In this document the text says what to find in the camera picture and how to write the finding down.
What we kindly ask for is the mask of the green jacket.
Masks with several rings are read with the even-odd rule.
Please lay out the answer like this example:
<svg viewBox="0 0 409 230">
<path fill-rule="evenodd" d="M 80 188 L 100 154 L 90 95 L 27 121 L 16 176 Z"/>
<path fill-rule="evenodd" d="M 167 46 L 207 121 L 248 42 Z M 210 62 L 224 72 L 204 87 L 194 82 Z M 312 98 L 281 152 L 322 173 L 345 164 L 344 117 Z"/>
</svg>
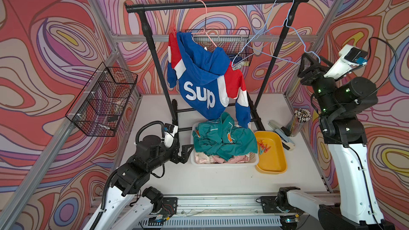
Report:
<svg viewBox="0 0 409 230">
<path fill-rule="evenodd" d="M 230 114 L 201 122 L 192 129 L 194 149 L 225 161 L 258 152 L 257 140 L 249 128 L 237 126 Z"/>
</svg>

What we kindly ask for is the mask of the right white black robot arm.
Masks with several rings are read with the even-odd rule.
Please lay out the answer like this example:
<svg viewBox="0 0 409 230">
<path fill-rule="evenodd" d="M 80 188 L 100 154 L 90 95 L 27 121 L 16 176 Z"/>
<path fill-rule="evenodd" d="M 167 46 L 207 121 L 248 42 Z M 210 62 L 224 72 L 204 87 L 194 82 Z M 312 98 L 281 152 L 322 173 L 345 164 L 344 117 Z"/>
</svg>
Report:
<svg viewBox="0 0 409 230">
<path fill-rule="evenodd" d="M 299 209 L 317 219 L 325 230 L 393 230 L 385 220 L 371 182 L 367 137 L 357 114 L 377 104 L 376 85 L 355 77 L 338 87 L 338 78 L 327 77 L 336 64 L 303 54 L 297 76 L 313 88 L 318 101 L 320 129 L 330 150 L 339 182 L 340 203 L 325 202 L 298 187 L 280 188 L 278 208 Z"/>
</svg>

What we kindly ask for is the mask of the blue red white jacket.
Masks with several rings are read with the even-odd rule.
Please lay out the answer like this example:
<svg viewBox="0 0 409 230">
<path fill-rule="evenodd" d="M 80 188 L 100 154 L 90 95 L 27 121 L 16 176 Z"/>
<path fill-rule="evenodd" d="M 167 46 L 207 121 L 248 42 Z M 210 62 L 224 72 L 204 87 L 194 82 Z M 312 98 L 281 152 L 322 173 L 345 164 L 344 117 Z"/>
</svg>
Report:
<svg viewBox="0 0 409 230">
<path fill-rule="evenodd" d="M 236 121 L 247 128 L 251 121 L 245 79 L 233 70 L 226 52 L 213 52 L 197 44 L 190 33 L 171 33 L 168 38 L 167 82 L 179 86 L 182 98 L 208 120 L 217 119 L 235 100 Z"/>
</svg>

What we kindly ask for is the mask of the blue hanger of green jacket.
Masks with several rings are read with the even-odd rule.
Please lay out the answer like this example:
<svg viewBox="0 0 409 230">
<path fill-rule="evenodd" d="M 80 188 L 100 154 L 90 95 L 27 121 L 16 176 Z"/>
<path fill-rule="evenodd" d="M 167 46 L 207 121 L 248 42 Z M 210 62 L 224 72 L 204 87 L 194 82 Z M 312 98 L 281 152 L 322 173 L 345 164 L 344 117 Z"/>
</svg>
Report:
<svg viewBox="0 0 409 230">
<path fill-rule="evenodd" d="M 269 17 L 271 16 L 272 10 L 273 10 L 273 8 L 275 7 L 275 5 L 277 4 L 277 2 L 278 2 L 278 0 L 275 0 L 275 1 L 274 1 L 273 5 L 272 5 L 272 7 L 271 7 L 271 9 L 270 9 L 270 11 L 269 11 L 269 14 L 268 14 L 268 16 L 267 16 L 267 20 L 268 20 Z M 292 0 L 292 1 L 291 1 L 291 6 L 292 6 L 292 7 L 295 6 L 295 3 L 296 3 L 296 0 Z M 300 36 L 298 30 L 288 24 L 289 21 L 290 21 L 290 10 L 288 10 L 287 16 L 286 16 L 286 18 L 284 19 L 282 25 L 280 25 L 280 26 L 273 26 L 272 28 L 268 28 L 268 29 L 265 29 L 265 30 L 260 30 L 260 31 L 258 31 L 257 33 L 255 33 L 255 34 L 252 36 L 252 38 L 250 39 L 250 41 L 252 42 L 255 38 L 258 38 L 258 37 L 260 37 L 260 36 L 263 35 L 263 34 L 267 34 L 267 33 L 270 34 L 270 30 L 272 30 L 272 29 L 275 29 L 275 28 L 289 28 L 289 30 L 293 31 L 293 32 L 295 33 L 295 35 L 298 37 L 299 42 L 302 43 L 304 53 L 312 54 L 312 55 L 318 60 L 318 62 L 320 63 L 320 62 L 321 62 L 321 59 L 320 59 L 320 57 L 318 56 L 318 54 L 315 53 L 314 51 L 308 51 L 308 50 L 307 50 L 307 46 L 306 46 L 305 41 L 301 38 L 301 36 Z M 289 60 L 285 60 L 285 59 L 282 59 L 282 58 L 279 58 L 279 59 L 282 60 L 282 61 L 290 62 Z"/>
</svg>

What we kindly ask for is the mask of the pink printed jacket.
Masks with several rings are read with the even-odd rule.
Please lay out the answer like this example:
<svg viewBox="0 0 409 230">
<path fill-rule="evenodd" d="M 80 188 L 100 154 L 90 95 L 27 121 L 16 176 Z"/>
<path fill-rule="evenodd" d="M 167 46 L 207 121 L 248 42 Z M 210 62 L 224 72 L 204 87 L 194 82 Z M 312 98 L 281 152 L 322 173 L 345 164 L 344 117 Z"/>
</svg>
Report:
<svg viewBox="0 0 409 230">
<path fill-rule="evenodd" d="M 228 161 L 217 155 L 206 155 L 203 152 L 195 152 L 191 157 L 193 164 L 258 164 L 258 155 L 249 153 L 246 155 L 233 156 Z"/>
</svg>

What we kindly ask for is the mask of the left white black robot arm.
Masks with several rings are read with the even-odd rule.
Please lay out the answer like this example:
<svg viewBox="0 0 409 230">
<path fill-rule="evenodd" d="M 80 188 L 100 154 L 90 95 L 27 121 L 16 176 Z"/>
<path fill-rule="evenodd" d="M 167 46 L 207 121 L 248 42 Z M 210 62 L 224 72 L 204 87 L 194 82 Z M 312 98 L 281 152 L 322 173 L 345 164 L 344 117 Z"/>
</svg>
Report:
<svg viewBox="0 0 409 230">
<path fill-rule="evenodd" d="M 138 130 L 135 153 L 108 177 L 101 204 L 85 225 L 86 230 L 132 230 L 148 215 L 161 211 L 163 194 L 154 187 L 141 188 L 166 162 L 187 162 L 193 146 L 180 145 L 178 130 L 177 125 L 159 120 Z"/>
</svg>

